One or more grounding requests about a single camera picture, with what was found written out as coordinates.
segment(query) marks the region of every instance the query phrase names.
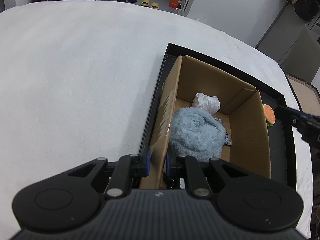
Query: open cardboard box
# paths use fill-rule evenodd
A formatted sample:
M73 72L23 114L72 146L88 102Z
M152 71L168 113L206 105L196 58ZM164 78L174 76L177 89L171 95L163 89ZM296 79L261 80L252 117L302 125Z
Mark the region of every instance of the open cardboard box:
M151 166L140 188L159 188L168 148L170 122L175 111L190 107L196 93L217 96L231 146L221 158L267 178L271 176L269 137L262 101L256 88L231 74L189 56L179 56L164 82L153 130Z

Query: white table surface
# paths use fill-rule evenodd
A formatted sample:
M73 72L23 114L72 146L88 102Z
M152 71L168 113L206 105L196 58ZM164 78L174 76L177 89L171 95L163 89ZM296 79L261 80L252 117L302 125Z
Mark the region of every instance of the white table surface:
M96 157L139 149L168 43L196 50L262 80L297 102L278 64L245 43L172 13L111 1L39 2L0 14L0 239L19 226L18 190ZM310 236L308 145L293 129L297 229Z

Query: crumpled white plastic bag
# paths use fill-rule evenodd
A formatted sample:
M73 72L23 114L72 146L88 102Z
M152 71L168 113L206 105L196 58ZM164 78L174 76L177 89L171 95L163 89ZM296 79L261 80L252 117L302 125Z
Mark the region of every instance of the crumpled white plastic bag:
M217 97L209 97L203 93L197 93L193 99L192 107L203 109L213 115L220 109L220 101Z

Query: black bag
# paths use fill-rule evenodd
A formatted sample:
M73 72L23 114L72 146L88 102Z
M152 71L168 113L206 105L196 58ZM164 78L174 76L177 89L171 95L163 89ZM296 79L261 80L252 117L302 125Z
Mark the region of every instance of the black bag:
M317 0L298 0L294 4L294 10L301 19L310 21L318 12L319 5Z

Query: gray door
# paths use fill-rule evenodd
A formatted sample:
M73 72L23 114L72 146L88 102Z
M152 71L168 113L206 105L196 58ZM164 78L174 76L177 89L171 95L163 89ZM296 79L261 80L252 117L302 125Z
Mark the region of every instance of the gray door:
M0 0L0 13L5 10L4 8L4 0Z

